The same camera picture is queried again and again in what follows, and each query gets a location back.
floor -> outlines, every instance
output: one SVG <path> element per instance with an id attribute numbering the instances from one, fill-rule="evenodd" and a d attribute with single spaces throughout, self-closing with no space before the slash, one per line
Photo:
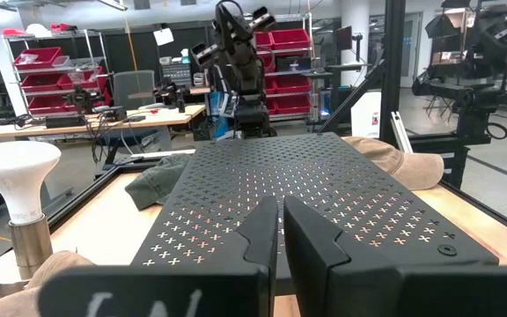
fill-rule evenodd
<path id="1" fill-rule="evenodd" d="M 401 90 L 400 114 L 409 135 L 442 133 L 455 129 L 456 115 L 449 117 L 446 112 L 442 116 L 442 110 L 434 109 L 428 116 L 423 109 L 427 104 L 425 98 L 415 97 L 410 90 Z M 507 128 L 505 111 L 498 111 L 490 120 Z M 279 122 L 274 126 L 279 136 L 307 133 L 306 126 L 302 122 Z M 194 142 L 191 135 L 177 136 L 173 139 L 174 148 L 186 145 L 200 146 L 206 143 L 208 141 Z M 98 166 L 92 162 L 90 145 L 87 142 L 75 142 L 58 146 L 62 150 L 62 158 L 47 177 L 48 192 L 50 196 L 56 196 L 73 188 L 73 192 L 78 193 L 92 183 L 94 172 L 98 170 Z M 147 149 L 154 150 L 154 145 Z M 507 217 L 507 138 L 502 141 L 493 140 L 492 144 L 471 146 L 461 189 Z M 56 210 L 67 199 L 57 201 L 49 209 Z M 9 236 L 5 228 L 8 221 L 5 207 L 0 207 L 0 235 Z M 0 254 L 10 245 L 9 242 L 0 240 Z"/>

metal shelving rack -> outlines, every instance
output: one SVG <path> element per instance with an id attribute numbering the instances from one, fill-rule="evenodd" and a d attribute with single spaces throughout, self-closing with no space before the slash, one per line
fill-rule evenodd
<path id="1" fill-rule="evenodd" d="M 90 37 L 99 37 L 99 43 L 101 46 L 101 52 L 103 56 L 94 56 L 93 49 L 90 42 Z M 107 54 L 105 51 L 105 44 L 103 41 L 103 35 L 101 32 L 95 32 L 92 30 L 76 30 L 76 31 L 63 31 L 63 32 L 52 32 L 48 36 L 35 36 L 34 34 L 22 34 L 22 35 L 3 35 L 5 46 L 7 47 L 7 52 L 9 53 L 9 59 L 11 61 L 11 65 L 13 65 L 13 73 L 15 75 L 16 82 L 12 84 L 17 84 L 19 90 L 21 91 L 21 96 L 23 101 L 25 102 L 25 108 L 27 113 L 30 113 L 28 110 L 28 99 L 27 97 L 35 97 L 35 96 L 51 96 L 51 95 L 64 95 L 68 93 L 72 93 L 73 90 L 56 90 L 49 92 L 25 92 L 21 88 L 22 79 L 21 76 L 30 75 L 30 74 L 53 74 L 53 73 L 68 73 L 74 71 L 87 71 L 94 70 L 99 67 L 101 61 L 105 61 L 106 73 L 103 75 L 99 75 L 98 77 L 108 76 L 109 74 L 109 66 L 107 62 Z M 66 67 L 51 67 L 46 69 L 36 69 L 36 70 L 18 70 L 15 66 L 15 58 L 13 56 L 13 52 L 11 50 L 11 43 L 16 41 L 22 41 L 25 43 L 25 48 L 29 49 L 28 41 L 44 41 L 44 40 L 55 40 L 55 39 L 74 39 L 74 38 L 85 38 L 85 42 L 87 43 L 87 48 L 89 51 L 89 58 L 77 58 L 70 59 L 73 66 Z M 90 92 L 100 92 L 99 89 L 89 89 Z"/>
<path id="2" fill-rule="evenodd" d="M 299 54 L 309 54 L 312 61 L 312 68 L 314 67 L 314 50 L 312 49 L 312 13 L 299 13 L 299 14 L 277 14 L 275 15 L 276 22 L 303 22 L 303 28 L 307 30 L 309 38 L 310 38 L 310 47 L 309 48 L 291 48 L 291 49 L 273 49 L 273 50 L 263 50 L 259 51 L 258 55 L 269 55 L 269 54 L 279 54 L 279 53 L 299 53 Z M 310 72 L 312 70 L 296 70 L 296 71 L 277 71 L 265 74 L 266 77 L 277 77 L 277 76 L 286 76 L 286 75 L 297 75 Z M 311 92 L 313 91 L 313 83 L 311 81 Z M 292 92 L 292 93 L 276 93 L 269 94 L 267 97 L 276 98 L 276 97 L 288 97 L 288 96 L 297 96 L 297 95 L 306 95 L 310 94 L 311 98 L 311 109 L 312 109 L 312 93 L 311 92 Z M 303 120 L 310 112 L 305 114 L 272 114 L 269 116 L 269 120 L 271 122 L 284 121 L 284 120 Z"/>

black perforated platform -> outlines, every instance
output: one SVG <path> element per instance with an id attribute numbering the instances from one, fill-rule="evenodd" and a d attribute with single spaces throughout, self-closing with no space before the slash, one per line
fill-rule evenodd
<path id="1" fill-rule="evenodd" d="M 200 265 L 265 195 L 294 195 L 361 247 L 400 264 L 497 258 L 334 134 L 226 141 L 199 149 L 133 265 Z M 290 293 L 283 229 L 277 292 Z"/>

metal cylinder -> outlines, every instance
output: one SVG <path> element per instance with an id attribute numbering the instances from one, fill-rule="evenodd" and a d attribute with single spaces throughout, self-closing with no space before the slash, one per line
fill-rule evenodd
<path id="1" fill-rule="evenodd" d="M 39 220 L 14 225 L 9 222 L 11 242 L 21 278 L 29 279 L 34 272 L 52 255 L 52 243 L 48 220 L 42 214 Z"/>

wooden tabletop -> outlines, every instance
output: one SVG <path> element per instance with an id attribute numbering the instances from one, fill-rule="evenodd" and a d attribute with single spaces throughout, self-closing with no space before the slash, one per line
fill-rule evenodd
<path id="1" fill-rule="evenodd" d="M 204 111 L 205 106 L 203 104 L 186 106 L 185 113 L 180 114 L 178 109 L 160 109 L 156 114 L 153 114 L 150 110 L 129 110 L 128 116 L 133 115 L 145 115 L 146 119 L 139 122 L 125 122 L 115 126 L 113 129 L 136 129 L 136 128 L 151 128 L 157 126 L 174 125 L 174 124 L 187 124 Z M 92 126 L 97 127 L 98 122 L 95 119 L 96 114 L 89 114 L 86 116 Z M 114 122 L 110 122 L 109 126 L 115 125 Z M 17 137 L 17 136 L 49 136 L 49 135 L 61 135 L 61 134 L 75 134 L 87 132 L 86 126 L 81 127 L 68 127 L 68 128 L 56 128 L 47 129 L 46 126 L 31 126 L 26 125 L 23 128 L 16 129 L 14 125 L 0 126 L 0 137 Z"/>
<path id="2" fill-rule="evenodd" d="M 124 190 L 138 174 L 119 175 L 52 233 L 53 244 L 76 247 L 99 265 L 129 265 L 161 211 L 160 206 L 138 211 Z M 506 226 L 441 186 L 414 193 L 507 265 Z M 295 296 L 277 297 L 274 316 L 300 316 Z"/>

